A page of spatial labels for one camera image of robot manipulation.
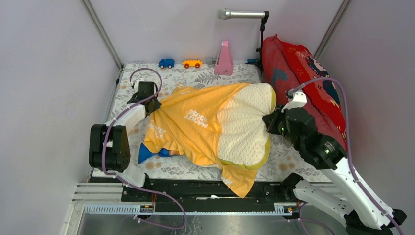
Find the yellow pillowcase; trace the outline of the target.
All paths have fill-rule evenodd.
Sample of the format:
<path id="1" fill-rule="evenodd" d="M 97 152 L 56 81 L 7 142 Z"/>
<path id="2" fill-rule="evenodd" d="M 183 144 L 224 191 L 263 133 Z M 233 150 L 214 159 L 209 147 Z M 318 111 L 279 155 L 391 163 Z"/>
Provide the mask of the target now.
<path id="1" fill-rule="evenodd" d="M 138 161 L 159 155 L 185 155 L 200 167 L 222 171 L 222 181 L 237 196 L 244 198 L 255 181 L 257 170 L 249 171 L 224 164 L 219 160 L 222 126 L 217 113 L 247 83 L 195 89 L 177 86 L 161 101 L 161 107 L 150 114 Z"/>

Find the white yellow pillow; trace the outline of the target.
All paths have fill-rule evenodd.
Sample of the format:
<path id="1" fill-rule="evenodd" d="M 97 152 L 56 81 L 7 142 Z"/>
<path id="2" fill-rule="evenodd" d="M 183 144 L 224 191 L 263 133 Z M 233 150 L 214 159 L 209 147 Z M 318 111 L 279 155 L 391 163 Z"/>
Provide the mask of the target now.
<path id="1" fill-rule="evenodd" d="M 217 113 L 222 128 L 218 158 L 227 165 L 258 170 L 270 154 L 271 135 L 263 117 L 276 107 L 274 89 L 266 83 L 246 84 Z"/>

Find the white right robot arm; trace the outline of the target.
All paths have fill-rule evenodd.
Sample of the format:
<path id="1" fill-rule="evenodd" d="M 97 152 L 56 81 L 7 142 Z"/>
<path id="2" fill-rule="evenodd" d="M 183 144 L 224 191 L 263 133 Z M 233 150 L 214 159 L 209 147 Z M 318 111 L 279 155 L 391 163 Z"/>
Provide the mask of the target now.
<path id="1" fill-rule="evenodd" d="M 391 235 L 407 215 L 385 204 L 360 178 L 344 148 L 331 136 L 320 133 L 315 118 L 304 108 L 283 110 L 278 106 L 263 116 L 267 132 L 283 136 L 300 156 L 320 170 L 342 193 L 343 199 L 316 188 L 291 173 L 281 182 L 281 197 L 311 203 L 341 223 L 350 235 Z"/>

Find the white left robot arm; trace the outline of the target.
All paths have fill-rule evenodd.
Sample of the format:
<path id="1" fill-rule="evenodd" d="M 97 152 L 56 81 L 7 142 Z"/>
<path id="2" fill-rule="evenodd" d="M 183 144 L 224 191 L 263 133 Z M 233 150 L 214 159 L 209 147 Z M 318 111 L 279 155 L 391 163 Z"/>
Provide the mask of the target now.
<path id="1" fill-rule="evenodd" d="M 136 92 L 121 113 L 104 124 L 91 127 L 88 161 L 92 168 L 134 188 L 133 195 L 146 201 L 152 189 L 144 183 L 146 174 L 132 163 L 128 133 L 161 103 L 157 100 L 158 87 L 154 82 L 141 81 L 136 85 Z"/>

